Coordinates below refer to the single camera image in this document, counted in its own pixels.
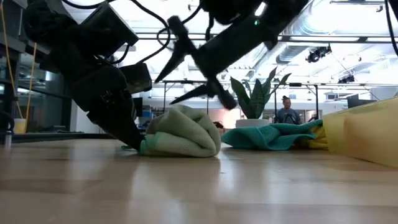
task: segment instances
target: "light green towel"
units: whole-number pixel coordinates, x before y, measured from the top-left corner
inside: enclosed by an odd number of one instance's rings
[[[141,142],[144,156],[211,157],[221,148],[220,134],[208,115],[177,105],[151,121]]]

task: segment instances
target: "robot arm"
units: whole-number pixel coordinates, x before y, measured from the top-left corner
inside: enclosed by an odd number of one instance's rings
[[[134,123],[131,94],[151,89],[146,65],[119,69],[96,57],[109,57],[125,42],[134,45],[137,36],[106,2],[80,25],[49,6],[31,1],[23,14],[28,37],[51,48],[40,68],[60,72],[89,119],[138,150],[144,137]]]
[[[202,0],[203,9],[220,24],[231,24],[199,49],[177,16],[168,22],[177,37],[172,58],[156,79],[161,81],[190,54],[208,80],[174,103],[194,96],[218,95],[227,109],[236,102],[216,79],[221,71],[262,42],[271,49],[277,36],[302,10],[308,0]],[[137,35],[107,1],[81,24],[67,13],[61,0],[30,0],[23,13],[27,36],[52,50],[41,69],[61,73],[72,98],[88,117],[106,132],[139,150],[143,135],[134,124],[131,94],[148,91],[152,80],[145,63],[117,68],[107,58],[123,44],[133,46]]]

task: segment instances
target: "white pot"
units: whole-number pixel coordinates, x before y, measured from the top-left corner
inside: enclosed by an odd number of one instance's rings
[[[269,124],[267,119],[240,119],[236,120],[235,127],[237,128],[248,128],[248,127],[263,127]]]

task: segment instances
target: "teal towel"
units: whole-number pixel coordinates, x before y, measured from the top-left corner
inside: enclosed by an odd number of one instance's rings
[[[223,143],[240,149],[288,150],[297,140],[315,139],[311,132],[322,120],[301,125],[270,124],[261,128],[235,128],[221,137]]]

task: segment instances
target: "wooden surface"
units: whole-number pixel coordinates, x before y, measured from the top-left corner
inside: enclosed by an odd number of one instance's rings
[[[150,158],[120,145],[0,150],[0,223],[398,223],[397,169],[327,151]]]

